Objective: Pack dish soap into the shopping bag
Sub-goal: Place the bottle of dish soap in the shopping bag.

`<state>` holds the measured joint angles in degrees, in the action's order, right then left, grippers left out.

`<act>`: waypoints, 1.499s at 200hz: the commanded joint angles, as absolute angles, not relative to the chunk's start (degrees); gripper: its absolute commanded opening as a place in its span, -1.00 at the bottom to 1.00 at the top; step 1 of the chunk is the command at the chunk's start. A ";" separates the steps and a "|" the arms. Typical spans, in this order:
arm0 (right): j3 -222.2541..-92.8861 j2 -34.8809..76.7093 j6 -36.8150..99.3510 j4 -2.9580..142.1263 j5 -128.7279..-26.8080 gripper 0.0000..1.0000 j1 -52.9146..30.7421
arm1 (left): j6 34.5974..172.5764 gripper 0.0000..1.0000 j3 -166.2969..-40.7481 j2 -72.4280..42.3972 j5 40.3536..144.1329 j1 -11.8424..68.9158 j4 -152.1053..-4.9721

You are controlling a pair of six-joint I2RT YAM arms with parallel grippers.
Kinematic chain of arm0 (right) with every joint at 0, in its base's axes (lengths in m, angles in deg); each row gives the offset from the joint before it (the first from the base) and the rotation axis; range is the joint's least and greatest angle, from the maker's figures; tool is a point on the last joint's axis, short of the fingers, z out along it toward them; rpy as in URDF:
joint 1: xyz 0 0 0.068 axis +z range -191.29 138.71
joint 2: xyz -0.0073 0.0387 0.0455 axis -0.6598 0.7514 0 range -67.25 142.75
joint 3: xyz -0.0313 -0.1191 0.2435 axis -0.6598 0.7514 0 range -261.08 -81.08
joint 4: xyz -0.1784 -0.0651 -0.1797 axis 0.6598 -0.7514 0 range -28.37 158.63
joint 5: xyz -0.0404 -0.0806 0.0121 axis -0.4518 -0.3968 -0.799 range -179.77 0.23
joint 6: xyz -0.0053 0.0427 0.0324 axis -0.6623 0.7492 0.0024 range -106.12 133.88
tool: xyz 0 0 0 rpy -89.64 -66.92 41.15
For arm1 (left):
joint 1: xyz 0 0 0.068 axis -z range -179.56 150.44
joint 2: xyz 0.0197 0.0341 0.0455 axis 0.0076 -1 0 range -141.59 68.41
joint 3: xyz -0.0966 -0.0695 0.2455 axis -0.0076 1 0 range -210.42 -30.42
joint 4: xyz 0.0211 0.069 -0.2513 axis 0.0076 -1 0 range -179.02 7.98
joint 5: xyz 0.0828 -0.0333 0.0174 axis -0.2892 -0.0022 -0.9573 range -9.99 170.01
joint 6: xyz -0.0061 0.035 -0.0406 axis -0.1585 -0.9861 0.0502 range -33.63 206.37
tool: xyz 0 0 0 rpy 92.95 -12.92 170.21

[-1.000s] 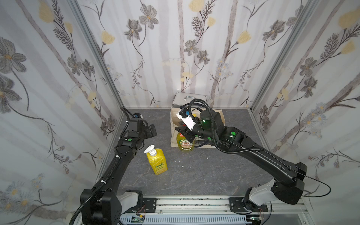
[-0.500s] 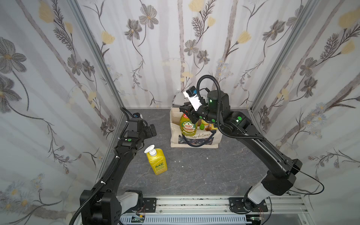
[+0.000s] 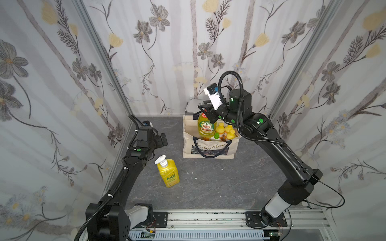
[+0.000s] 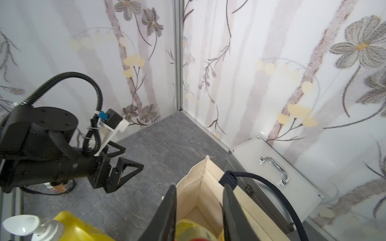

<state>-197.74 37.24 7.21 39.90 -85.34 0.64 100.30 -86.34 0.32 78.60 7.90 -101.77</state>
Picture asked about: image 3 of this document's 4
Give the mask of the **orange soap bottle yellow cap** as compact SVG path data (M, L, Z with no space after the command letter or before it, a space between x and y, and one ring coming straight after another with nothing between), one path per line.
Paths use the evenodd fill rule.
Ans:
M224 132L224 135L228 135L228 133L233 129L233 126L232 125L227 125L225 127L225 132Z
M226 141L229 141L229 140L234 139L235 137L236 137L236 132L235 132L234 129L231 129L231 130L227 133L227 135L225 136L225 140L226 140Z
M220 140L223 140L224 138L224 133L225 133L225 127L224 123L219 123L216 126L216 132L215 132L215 137L217 137Z

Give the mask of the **white bottle green cap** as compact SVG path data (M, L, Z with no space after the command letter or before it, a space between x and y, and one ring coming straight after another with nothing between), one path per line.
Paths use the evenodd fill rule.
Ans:
M217 132L215 132L215 134L212 137L210 137L210 141L220 142L221 141L220 135Z

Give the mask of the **green soap bottle red cap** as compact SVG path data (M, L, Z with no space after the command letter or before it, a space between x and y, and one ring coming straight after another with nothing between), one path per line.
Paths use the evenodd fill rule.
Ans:
M217 123L211 123L207 116L201 112L198 118L198 132L201 139L209 141L215 134Z

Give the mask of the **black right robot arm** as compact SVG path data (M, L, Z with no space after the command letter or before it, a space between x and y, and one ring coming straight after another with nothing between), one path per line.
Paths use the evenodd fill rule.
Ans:
M304 163L281 138L269 117L254 113L251 94L244 90L240 75L226 71L218 83L205 89L210 100L199 106L200 111L214 124L218 120L231 125L243 138L259 145L280 168L286 177L256 218L256 223L247 220L253 229L267 228L278 224L284 212L292 205L305 201L317 183L321 183L323 173Z

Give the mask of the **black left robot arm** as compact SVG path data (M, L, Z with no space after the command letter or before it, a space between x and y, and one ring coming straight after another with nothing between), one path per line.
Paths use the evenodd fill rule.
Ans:
M140 126L122 158L123 168L107 193L98 203L91 203L86 211L86 221L75 235L79 241L87 232L90 241L128 241L129 232L137 225L153 221L153 207L137 204L132 213L126 213L129 194L155 149L168 145L166 135L151 126Z

